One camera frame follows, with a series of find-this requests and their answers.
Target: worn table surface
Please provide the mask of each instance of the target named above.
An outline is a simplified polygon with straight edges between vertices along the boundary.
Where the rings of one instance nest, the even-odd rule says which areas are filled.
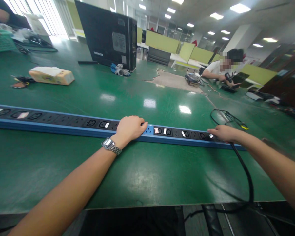
[[[129,78],[103,65],[78,65],[90,60],[84,44],[53,38],[58,53],[22,55],[0,53],[0,104],[121,119],[138,115],[151,124],[206,130],[215,127],[210,112],[230,111],[244,121],[249,133],[267,137],[289,152],[295,138],[295,120],[279,111],[255,105],[244,92],[190,93],[158,87],[156,70],[174,71],[138,61]],[[71,70],[70,86],[36,83],[13,89],[12,75],[28,75],[35,66]],[[182,113],[187,106],[191,114]],[[65,176],[101,147],[100,138],[0,129],[0,214],[29,211]],[[254,182],[256,201],[284,198],[248,152],[240,154]],[[232,150],[133,142],[111,166],[87,208],[183,205],[236,202],[248,199],[248,183]]]

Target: wristwatch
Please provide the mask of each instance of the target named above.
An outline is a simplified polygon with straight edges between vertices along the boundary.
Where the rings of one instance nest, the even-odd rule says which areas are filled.
[[[109,151],[112,151],[114,153],[116,153],[117,155],[119,155],[122,150],[118,147],[116,147],[115,142],[112,141],[110,138],[106,138],[103,142],[102,142],[102,146]]]

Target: computer case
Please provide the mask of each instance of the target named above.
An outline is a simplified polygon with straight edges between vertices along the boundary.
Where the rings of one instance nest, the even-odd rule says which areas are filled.
[[[75,1],[93,61],[123,64],[133,72],[137,59],[137,21],[93,5]]]

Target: tissue box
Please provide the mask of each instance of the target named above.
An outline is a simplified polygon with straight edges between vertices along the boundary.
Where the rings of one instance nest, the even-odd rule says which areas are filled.
[[[57,67],[35,67],[29,71],[29,74],[40,83],[69,85],[74,80],[71,71]]]

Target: power strip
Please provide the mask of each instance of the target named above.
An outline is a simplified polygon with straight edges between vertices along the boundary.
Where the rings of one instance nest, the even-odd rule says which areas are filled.
[[[106,138],[116,133],[119,120],[0,105],[0,128]],[[232,149],[205,131],[148,125],[137,141]],[[238,150],[245,150],[235,145]]]

